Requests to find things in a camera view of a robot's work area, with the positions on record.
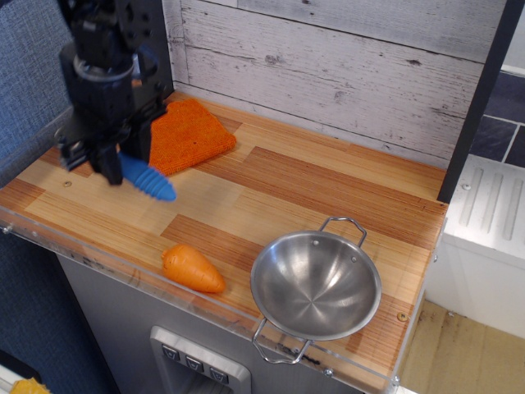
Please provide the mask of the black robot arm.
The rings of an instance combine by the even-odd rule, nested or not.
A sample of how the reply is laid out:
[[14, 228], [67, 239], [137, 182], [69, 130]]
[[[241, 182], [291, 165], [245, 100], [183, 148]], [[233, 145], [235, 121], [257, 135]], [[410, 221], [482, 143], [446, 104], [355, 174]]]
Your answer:
[[151, 124], [166, 111], [160, 61], [150, 45], [153, 15], [141, 1], [61, 1], [72, 42], [59, 54], [72, 104], [56, 132], [61, 163], [71, 171], [89, 163], [120, 185], [120, 154], [145, 163]]

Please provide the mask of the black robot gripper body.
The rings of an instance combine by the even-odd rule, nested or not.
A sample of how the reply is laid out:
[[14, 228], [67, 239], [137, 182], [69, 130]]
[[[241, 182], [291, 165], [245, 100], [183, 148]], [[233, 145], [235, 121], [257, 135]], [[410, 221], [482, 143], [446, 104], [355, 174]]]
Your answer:
[[69, 171], [84, 163], [94, 170], [94, 152], [102, 144], [129, 155], [131, 119], [153, 122], [166, 112], [158, 58], [146, 44], [126, 54], [116, 69], [89, 65], [74, 44], [65, 46], [59, 59], [73, 112], [56, 132], [55, 144]]

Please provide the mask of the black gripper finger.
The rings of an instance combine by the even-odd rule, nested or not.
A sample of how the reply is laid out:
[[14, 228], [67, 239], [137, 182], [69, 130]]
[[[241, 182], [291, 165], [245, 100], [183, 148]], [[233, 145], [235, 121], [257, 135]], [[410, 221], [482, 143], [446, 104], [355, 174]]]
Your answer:
[[133, 117], [130, 123], [129, 155], [146, 164], [149, 164], [151, 153], [151, 123], [151, 120], [144, 117]]
[[122, 183], [121, 162], [114, 144], [99, 145], [94, 152], [94, 170], [112, 186]]

